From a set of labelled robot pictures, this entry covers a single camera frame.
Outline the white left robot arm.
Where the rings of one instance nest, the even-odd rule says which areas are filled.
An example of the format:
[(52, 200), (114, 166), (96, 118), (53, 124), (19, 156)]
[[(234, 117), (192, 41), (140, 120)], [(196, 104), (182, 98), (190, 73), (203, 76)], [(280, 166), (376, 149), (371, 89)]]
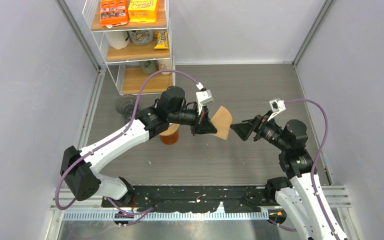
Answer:
[(100, 173), (108, 163), (167, 131), (171, 125), (190, 126), (193, 135), (216, 134), (218, 130), (211, 122), (207, 108), (207, 103), (214, 100), (211, 91), (203, 88), (195, 97), (192, 108), (188, 108), (185, 91), (170, 86), (152, 106), (140, 110), (130, 122), (104, 139), (82, 149), (68, 147), (63, 153), (60, 174), (74, 199), (84, 201), (98, 195), (128, 207), (134, 197), (127, 183), (120, 177)]

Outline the amber glass jar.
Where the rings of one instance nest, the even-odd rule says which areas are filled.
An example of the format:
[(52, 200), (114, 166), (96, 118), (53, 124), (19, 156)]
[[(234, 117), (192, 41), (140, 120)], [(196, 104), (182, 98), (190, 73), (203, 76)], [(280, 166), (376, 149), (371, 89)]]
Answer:
[(167, 134), (160, 134), (159, 135), (160, 141), (165, 144), (165, 145), (174, 145), (178, 139), (179, 139), (179, 134), (178, 132), (174, 132), (173, 134), (167, 135)]

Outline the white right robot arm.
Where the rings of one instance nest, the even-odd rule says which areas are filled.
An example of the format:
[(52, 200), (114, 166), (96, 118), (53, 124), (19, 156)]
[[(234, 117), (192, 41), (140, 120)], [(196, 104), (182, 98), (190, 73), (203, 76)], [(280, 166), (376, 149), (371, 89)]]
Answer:
[(254, 133), (253, 141), (264, 139), (281, 151), (279, 165), (286, 176), (267, 181), (265, 198), (283, 208), (302, 240), (348, 239), (329, 208), (314, 161), (306, 150), (307, 126), (302, 121), (292, 119), (280, 127), (266, 114), (230, 128), (243, 141)]

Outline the brown paper filter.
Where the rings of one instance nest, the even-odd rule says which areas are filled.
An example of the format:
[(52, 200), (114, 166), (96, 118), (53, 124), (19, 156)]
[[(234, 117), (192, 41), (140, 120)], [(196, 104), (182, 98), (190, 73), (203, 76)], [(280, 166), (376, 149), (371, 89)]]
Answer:
[(212, 135), (222, 140), (227, 140), (233, 122), (233, 117), (229, 110), (221, 106), (210, 120), (217, 130), (217, 133), (212, 133)]

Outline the round wooden dripper stand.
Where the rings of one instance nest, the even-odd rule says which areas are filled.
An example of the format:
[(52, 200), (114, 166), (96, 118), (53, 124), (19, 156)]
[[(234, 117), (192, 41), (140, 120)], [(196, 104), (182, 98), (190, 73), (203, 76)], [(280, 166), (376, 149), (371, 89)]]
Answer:
[(170, 123), (169, 126), (168, 126), (168, 129), (163, 131), (163, 132), (161, 132), (159, 134), (159, 136), (162, 136), (162, 137), (171, 136), (171, 135), (175, 134), (178, 131), (179, 126), (180, 125), (177, 124), (177, 123)]

